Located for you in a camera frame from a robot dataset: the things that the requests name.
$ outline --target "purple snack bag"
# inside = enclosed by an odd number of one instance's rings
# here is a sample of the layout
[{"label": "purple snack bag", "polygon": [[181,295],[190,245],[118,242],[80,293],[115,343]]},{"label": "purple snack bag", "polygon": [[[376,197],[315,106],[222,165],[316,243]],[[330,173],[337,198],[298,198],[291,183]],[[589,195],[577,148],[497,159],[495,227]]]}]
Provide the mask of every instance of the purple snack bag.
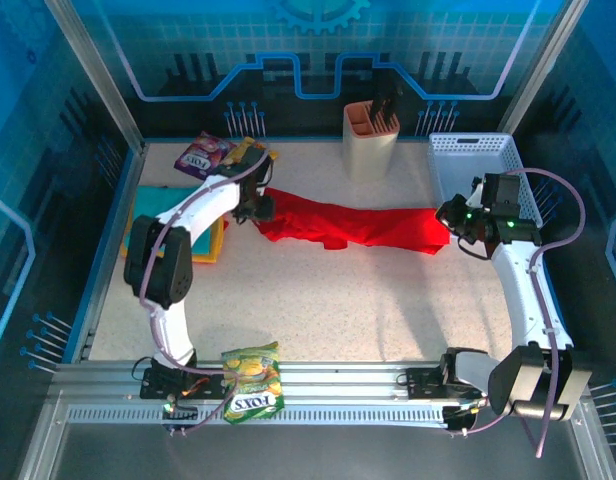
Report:
[{"label": "purple snack bag", "polygon": [[232,142],[201,132],[175,161],[175,168],[200,180],[206,180],[233,148],[235,145]]}]

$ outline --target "beige container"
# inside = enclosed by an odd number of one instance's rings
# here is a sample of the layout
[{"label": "beige container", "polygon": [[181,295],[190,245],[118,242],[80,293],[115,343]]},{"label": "beige container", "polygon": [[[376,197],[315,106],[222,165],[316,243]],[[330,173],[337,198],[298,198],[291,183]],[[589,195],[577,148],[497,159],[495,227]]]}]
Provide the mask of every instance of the beige container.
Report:
[{"label": "beige container", "polygon": [[370,122],[372,102],[344,107],[343,157],[346,173],[353,182],[365,183],[386,176],[399,134],[399,121],[393,115],[386,125],[382,112]]}]

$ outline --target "gear logo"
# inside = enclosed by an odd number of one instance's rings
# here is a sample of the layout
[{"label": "gear logo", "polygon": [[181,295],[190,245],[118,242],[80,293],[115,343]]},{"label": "gear logo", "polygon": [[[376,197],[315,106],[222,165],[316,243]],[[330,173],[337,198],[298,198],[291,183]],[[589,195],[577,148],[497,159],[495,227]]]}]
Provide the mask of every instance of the gear logo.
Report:
[{"label": "gear logo", "polygon": [[312,30],[316,35],[335,28],[348,27],[352,19],[360,18],[360,10],[370,6],[369,0],[268,0],[278,20],[289,28],[299,27],[301,33]]}]

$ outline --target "red cloth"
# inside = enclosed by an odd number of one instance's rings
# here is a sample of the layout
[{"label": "red cloth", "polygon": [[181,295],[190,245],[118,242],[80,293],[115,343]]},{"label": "red cloth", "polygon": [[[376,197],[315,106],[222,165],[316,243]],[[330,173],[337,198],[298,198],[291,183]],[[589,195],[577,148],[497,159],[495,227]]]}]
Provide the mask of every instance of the red cloth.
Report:
[{"label": "red cloth", "polygon": [[450,234],[435,219],[434,208],[355,210],[274,188],[267,188],[266,195],[275,199],[276,216],[257,228],[273,242],[291,237],[322,242],[327,250],[340,250],[354,242],[430,254],[450,243]]}]

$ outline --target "yellow snack bag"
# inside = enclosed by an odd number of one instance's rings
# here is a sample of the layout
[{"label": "yellow snack bag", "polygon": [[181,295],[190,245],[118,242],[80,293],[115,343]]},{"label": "yellow snack bag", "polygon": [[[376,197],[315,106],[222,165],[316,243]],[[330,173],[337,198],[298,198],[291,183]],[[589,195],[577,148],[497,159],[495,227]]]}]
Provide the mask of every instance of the yellow snack bag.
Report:
[{"label": "yellow snack bag", "polygon": [[[260,150],[266,149],[265,145],[262,145],[259,142],[255,142],[254,138],[244,137],[243,141],[239,145],[237,145],[235,148],[233,148],[228,153],[228,155],[226,155],[226,157],[221,161],[221,163],[224,165],[232,165],[234,163],[239,163],[241,161],[241,157],[244,156],[244,154],[246,153],[246,150],[248,150],[248,147],[250,147],[251,145],[254,145]],[[268,156],[270,157],[272,161],[275,161],[277,160],[279,153],[274,150],[271,150],[268,152]]]},{"label": "yellow snack bag", "polygon": [[[224,368],[242,375],[234,396],[224,407],[224,419],[228,423],[270,418],[284,408],[278,347],[278,343],[273,342],[221,354]],[[226,384],[232,388],[235,379],[226,377]]]}]

